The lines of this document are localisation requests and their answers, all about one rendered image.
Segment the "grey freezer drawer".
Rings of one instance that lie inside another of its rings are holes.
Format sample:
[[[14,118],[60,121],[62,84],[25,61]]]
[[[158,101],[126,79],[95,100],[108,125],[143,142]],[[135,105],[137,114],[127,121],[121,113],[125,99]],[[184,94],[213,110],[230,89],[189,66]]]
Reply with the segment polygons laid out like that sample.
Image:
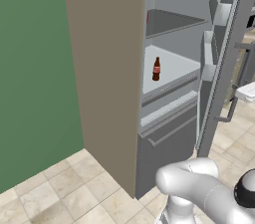
[[[197,119],[197,103],[174,113],[138,136],[135,179],[136,199],[142,198],[155,186],[155,174],[159,168],[170,163],[186,160],[192,155],[196,142],[196,120],[156,147],[152,147],[147,139],[151,138],[157,141],[195,115]]]

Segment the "grey fridge door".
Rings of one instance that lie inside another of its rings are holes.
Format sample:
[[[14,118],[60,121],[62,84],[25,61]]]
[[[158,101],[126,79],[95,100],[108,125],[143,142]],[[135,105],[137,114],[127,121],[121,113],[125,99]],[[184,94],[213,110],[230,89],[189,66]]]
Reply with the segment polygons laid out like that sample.
[[[209,154],[212,140],[221,121],[216,116],[227,117],[235,92],[232,74],[239,58],[239,51],[247,49],[243,42],[247,23],[255,0],[233,0],[230,16],[225,26],[213,25],[219,51],[218,64],[212,82],[201,79],[197,105],[196,152],[199,157]]]

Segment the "dark fridge shelf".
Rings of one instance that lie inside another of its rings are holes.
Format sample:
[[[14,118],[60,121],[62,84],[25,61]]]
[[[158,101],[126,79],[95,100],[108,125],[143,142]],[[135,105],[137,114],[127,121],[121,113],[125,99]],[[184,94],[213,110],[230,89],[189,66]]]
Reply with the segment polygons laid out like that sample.
[[[145,37],[151,39],[160,35],[206,23],[206,20],[164,10],[151,9]]]

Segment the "beige fridge housing panel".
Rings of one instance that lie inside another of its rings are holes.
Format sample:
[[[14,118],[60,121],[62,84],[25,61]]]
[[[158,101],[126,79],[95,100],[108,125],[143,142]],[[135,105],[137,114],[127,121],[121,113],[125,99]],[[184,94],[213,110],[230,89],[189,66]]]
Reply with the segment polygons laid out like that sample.
[[[145,0],[66,0],[85,149],[135,196]]]

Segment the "brown soda bottle red label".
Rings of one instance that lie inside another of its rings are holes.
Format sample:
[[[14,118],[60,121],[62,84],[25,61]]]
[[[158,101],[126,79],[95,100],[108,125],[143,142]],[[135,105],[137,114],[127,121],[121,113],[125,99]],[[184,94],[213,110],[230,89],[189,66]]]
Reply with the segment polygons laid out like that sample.
[[[160,62],[159,62],[159,57],[156,57],[154,65],[153,65],[152,79],[154,81],[159,81],[159,74],[160,74]]]

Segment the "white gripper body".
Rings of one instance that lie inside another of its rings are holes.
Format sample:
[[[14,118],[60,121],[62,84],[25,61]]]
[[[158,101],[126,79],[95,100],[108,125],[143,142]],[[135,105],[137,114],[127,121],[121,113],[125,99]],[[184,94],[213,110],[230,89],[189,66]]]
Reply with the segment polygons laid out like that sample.
[[[235,97],[247,103],[255,103],[255,82],[238,88]]]

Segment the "grey fridge door bin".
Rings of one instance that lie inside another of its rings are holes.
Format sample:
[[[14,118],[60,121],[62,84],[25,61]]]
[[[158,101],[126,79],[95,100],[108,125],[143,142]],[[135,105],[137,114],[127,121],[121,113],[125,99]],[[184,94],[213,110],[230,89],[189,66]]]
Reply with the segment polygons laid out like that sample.
[[[211,22],[216,26],[225,26],[230,16],[233,0],[209,0]]]
[[[201,40],[200,76],[205,82],[212,82],[218,64],[219,51],[213,31],[205,31]]]

